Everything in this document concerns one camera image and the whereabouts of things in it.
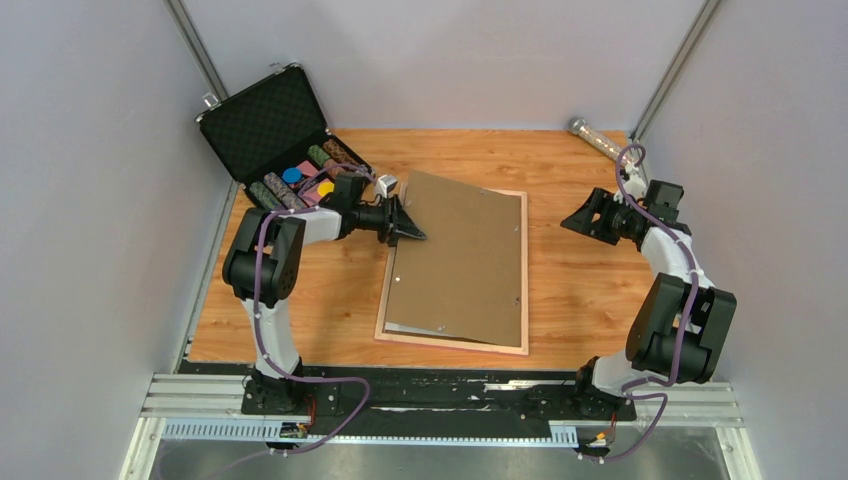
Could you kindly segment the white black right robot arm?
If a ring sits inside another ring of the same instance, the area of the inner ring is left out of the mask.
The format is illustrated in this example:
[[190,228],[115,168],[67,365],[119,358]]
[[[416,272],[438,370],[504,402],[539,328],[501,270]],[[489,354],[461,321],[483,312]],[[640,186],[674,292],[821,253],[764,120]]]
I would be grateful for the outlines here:
[[678,220],[683,195],[682,186],[663,181],[650,182],[639,202],[596,188],[561,223],[609,245],[633,241],[654,275],[625,347],[591,358],[576,374],[571,403],[584,417],[624,404],[627,392],[649,382],[703,384],[714,374],[737,299],[696,260],[691,231]]

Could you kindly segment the brown backing board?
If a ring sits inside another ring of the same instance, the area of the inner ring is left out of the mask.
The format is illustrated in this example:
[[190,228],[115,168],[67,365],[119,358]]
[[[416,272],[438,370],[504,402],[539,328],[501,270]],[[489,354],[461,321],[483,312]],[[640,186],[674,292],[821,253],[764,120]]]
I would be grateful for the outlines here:
[[386,322],[519,346],[520,199],[413,171],[404,209],[427,235],[401,239]]

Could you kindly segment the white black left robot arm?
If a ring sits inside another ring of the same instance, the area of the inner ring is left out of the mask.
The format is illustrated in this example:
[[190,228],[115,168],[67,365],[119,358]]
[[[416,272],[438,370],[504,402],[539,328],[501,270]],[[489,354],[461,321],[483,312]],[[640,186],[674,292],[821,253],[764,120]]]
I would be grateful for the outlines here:
[[398,196],[381,192],[375,201],[364,201],[367,183],[361,174],[343,173],[313,207],[248,209],[225,258],[222,278],[250,317],[257,352],[249,393],[253,398],[267,394],[283,413],[298,411],[306,400],[308,380],[300,372],[289,309],[304,248],[341,240],[355,230],[373,231],[391,247],[400,239],[427,237]]

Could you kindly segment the wooden picture frame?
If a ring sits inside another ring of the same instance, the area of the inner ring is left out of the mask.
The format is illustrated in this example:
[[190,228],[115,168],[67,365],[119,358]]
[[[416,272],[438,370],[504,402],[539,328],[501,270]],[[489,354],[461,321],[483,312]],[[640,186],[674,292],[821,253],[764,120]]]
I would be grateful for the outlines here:
[[418,333],[387,330],[386,312],[391,287],[396,283],[394,275],[394,261],[396,248],[390,247],[387,254],[385,274],[378,306],[377,320],[373,338],[380,342],[404,343],[426,347],[449,348],[460,351],[472,351],[503,355],[528,356],[530,350],[529,341],[529,260],[528,260],[528,195],[526,192],[503,189],[483,189],[483,193],[498,193],[506,196],[518,197],[520,199],[520,225],[515,229],[521,234],[521,295],[517,298],[517,305],[521,308],[521,341],[520,345],[502,346],[491,343],[462,340],[459,337],[425,335]]

